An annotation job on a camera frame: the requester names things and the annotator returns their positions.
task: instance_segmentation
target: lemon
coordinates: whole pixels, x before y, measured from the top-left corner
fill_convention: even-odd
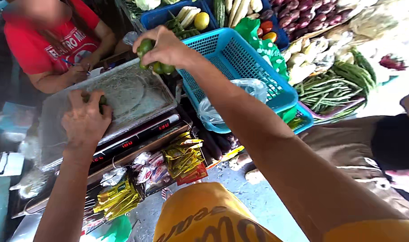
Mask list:
[[[201,12],[194,19],[194,26],[197,30],[204,30],[209,25],[209,14]]]

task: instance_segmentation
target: red shirt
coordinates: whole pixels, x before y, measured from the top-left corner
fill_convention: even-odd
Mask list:
[[[77,13],[83,18],[91,30],[99,23],[99,17],[81,0],[71,0]],[[46,71],[65,73],[70,65],[63,62],[66,59],[71,63],[79,63],[89,56],[100,45],[100,41],[93,40],[78,30],[71,21],[63,23],[52,32],[63,36],[62,45],[68,52],[56,51],[46,39],[32,28],[17,26],[9,23],[4,26],[4,34],[9,48],[18,60],[26,74],[39,74]]]

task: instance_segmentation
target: plastic basket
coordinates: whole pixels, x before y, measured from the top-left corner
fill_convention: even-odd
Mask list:
[[[173,19],[173,17],[169,14],[169,11],[176,16],[180,12],[180,9],[185,6],[197,7],[201,9],[201,12],[209,14],[209,25],[204,30],[201,30],[200,33],[209,32],[218,28],[215,17],[209,9],[209,6],[203,0],[197,0],[195,2],[192,2],[192,0],[180,1],[162,8],[147,11],[140,17],[140,22],[145,29],[153,29],[158,25],[164,25],[165,22]]]
[[[275,112],[293,107],[297,92],[264,60],[235,30],[220,28],[183,41],[213,63],[229,80],[256,78],[269,87],[266,105]],[[205,97],[194,78],[184,69],[183,88],[193,107],[197,109]],[[203,123],[206,129],[224,134],[230,129],[225,124]]]
[[[302,102],[299,102],[299,103],[306,111],[308,111],[308,112],[310,112],[312,114],[312,117],[317,118],[317,119],[328,119],[328,118],[331,118],[331,117],[335,116],[336,114],[339,114],[339,113],[347,110],[348,108],[351,108],[351,107],[357,105],[360,102],[363,102],[366,99],[364,97],[362,97],[362,96],[357,96],[357,97],[354,97],[352,100],[354,100],[354,102],[347,103],[345,106],[336,107],[333,111],[331,111],[330,113],[328,113],[326,115],[317,114],[314,111],[312,111],[310,108],[308,108],[304,103],[302,103]]]
[[[269,1],[267,0],[262,0],[263,3],[263,9],[261,10],[260,14],[268,9],[272,9],[272,6],[270,5]],[[272,17],[270,18],[270,21],[273,23],[273,29],[272,31],[276,33],[276,36],[278,37],[276,39],[276,45],[280,51],[283,51],[287,49],[290,45],[290,40],[288,39],[287,33],[279,27],[279,22],[278,18],[273,14]]]
[[[297,125],[295,129],[293,129],[295,134],[299,134],[300,132],[303,132],[304,130],[312,127],[313,125],[313,117],[312,114],[307,111],[300,102],[297,103],[297,114],[296,117],[302,118],[302,122]]]

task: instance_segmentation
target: pen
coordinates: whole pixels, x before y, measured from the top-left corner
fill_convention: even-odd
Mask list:
[[[72,66],[75,65],[75,64],[71,63],[70,61],[68,61],[68,60],[66,60],[66,59],[64,59],[64,58],[62,58],[62,61],[64,61],[65,63],[68,63],[69,65],[72,65]]]

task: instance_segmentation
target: scale display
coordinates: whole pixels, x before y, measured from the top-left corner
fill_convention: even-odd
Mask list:
[[[143,140],[162,133],[164,130],[174,126],[176,121],[180,120],[179,114],[173,114],[170,117],[157,122],[145,129],[139,130],[136,133],[124,138],[115,144],[107,146],[100,151],[94,153],[93,162],[105,162],[112,159],[115,155],[126,151],[127,149],[139,145]]]

